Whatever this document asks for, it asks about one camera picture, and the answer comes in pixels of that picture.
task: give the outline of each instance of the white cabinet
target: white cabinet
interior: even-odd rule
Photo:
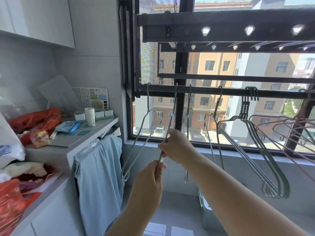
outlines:
[[[0,0],[0,30],[14,33],[6,0]]]
[[[14,33],[74,48],[68,0],[5,0]]]

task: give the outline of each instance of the blue package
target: blue package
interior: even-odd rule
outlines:
[[[76,130],[80,126],[79,121],[64,121],[63,123],[59,124],[55,130],[61,131],[65,133],[71,133]]]

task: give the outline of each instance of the white container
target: white container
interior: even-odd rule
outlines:
[[[113,110],[106,109],[104,110],[104,117],[113,116]]]
[[[95,126],[95,110],[94,108],[85,108],[85,120],[88,122],[89,127]]]
[[[95,111],[95,117],[96,118],[104,117],[104,110],[97,110],[97,111]]]
[[[85,120],[85,114],[84,113],[74,113],[74,118],[76,119],[76,121]]]

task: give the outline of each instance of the cloth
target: cloth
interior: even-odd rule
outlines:
[[[124,182],[120,179],[122,140],[108,135],[90,151],[74,157],[80,211],[87,236],[103,236],[120,214]]]

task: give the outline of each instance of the hand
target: hand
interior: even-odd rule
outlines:
[[[166,143],[160,143],[158,147],[163,151],[162,157],[168,156],[173,161],[183,164],[183,162],[191,157],[195,148],[187,139],[187,136],[175,129],[168,129],[169,137]]]
[[[141,170],[132,185],[126,210],[150,220],[162,197],[162,173],[167,166],[155,160]]]

